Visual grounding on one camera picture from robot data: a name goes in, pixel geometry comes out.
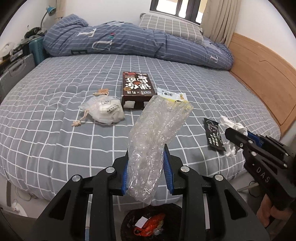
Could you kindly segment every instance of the white drawstring pouch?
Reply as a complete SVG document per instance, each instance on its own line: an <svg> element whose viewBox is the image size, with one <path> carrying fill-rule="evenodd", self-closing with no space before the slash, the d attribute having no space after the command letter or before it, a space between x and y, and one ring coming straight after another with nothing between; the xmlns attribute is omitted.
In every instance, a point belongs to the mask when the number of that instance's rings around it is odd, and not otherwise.
<svg viewBox="0 0 296 241"><path fill-rule="evenodd" d="M90 114L96 121L104 124L110 125L124 119L120 100L108 95L94 96L79 108Z"/></svg>

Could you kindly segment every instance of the plastic bag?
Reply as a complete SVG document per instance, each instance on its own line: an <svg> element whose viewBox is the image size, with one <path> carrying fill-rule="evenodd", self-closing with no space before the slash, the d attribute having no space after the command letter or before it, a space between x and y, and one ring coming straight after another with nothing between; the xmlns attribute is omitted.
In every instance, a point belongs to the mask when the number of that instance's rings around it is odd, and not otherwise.
<svg viewBox="0 0 296 241"><path fill-rule="evenodd" d="M117 123L124 119L120 100L108 95L94 96L79 108L89 113L96 121L104 124Z"/></svg>
<svg viewBox="0 0 296 241"><path fill-rule="evenodd" d="M127 193L150 204L163 168L163 149L184 125L193 106L154 95L129 134Z"/></svg>
<svg viewBox="0 0 296 241"><path fill-rule="evenodd" d="M13 47L15 44L13 42L9 42L4 45L4 47L0 50L0 60L2 60L5 56L12 55Z"/></svg>
<svg viewBox="0 0 296 241"><path fill-rule="evenodd" d="M222 126L225 126L226 128L232 128L234 130L237 130L238 132L242 133L243 135L247 136L248 135L248 131L247 128L244 127L241 123L236 123L234 121L229 120L227 117L225 116L221 116L220 117L220 124ZM226 156L227 157L235 157L237 150L236 150L236 145L230 141L226 142L224 144L224 147L226 149Z"/></svg>

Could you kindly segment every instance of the bubble wrap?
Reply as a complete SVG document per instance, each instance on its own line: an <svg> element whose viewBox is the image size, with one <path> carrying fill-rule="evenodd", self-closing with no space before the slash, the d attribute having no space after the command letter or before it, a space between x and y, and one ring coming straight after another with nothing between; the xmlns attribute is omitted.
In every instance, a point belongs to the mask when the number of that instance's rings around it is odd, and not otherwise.
<svg viewBox="0 0 296 241"><path fill-rule="evenodd" d="M163 168L163 149L184 125L193 106L153 96L129 134L127 193L150 204Z"/></svg>

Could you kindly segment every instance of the brown paper tag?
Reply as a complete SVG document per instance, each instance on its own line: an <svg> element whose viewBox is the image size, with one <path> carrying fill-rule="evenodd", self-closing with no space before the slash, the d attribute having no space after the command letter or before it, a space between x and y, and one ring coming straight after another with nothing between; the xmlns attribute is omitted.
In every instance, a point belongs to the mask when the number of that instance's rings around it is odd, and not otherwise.
<svg viewBox="0 0 296 241"><path fill-rule="evenodd" d="M102 94L102 95L108 95L109 94L109 89L99 89L98 93Z"/></svg>

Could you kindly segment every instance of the metal screw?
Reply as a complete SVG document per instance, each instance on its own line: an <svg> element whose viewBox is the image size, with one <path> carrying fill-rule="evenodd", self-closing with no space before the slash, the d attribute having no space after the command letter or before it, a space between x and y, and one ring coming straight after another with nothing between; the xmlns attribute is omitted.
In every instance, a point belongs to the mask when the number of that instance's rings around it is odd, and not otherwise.
<svg viewBox="0 0 296 241"><path fill-rule="evenodd" d="M114 171L115 171L114 167L108 167L108 168L106 168L106 172L107 173L112 173Z"/></svg>
<svg viewBox="0 0 296 241"><path fill-rule="evenodd" d="M74 182L78 182L79 180L80 180L79 175L75 175L74 177L72 177L72 181L74 181Z"/></svg>
<svg viewBox="0 0 296 241"><path fill-rule="evenodd" d="M222 181L222 180L223 180L223 176L220 175L220 174L217 174L217 175L215 176L215 179L216 179L217 181Z"/></svg>
<svg viewBox="0 0 296 241"><path fill-rule="evenodd" d="M190 171L190 168L187 167L187 166L182 166L182 167L181 167L181 171L182 171L182 172L189 172L189 171Z"/></svg>

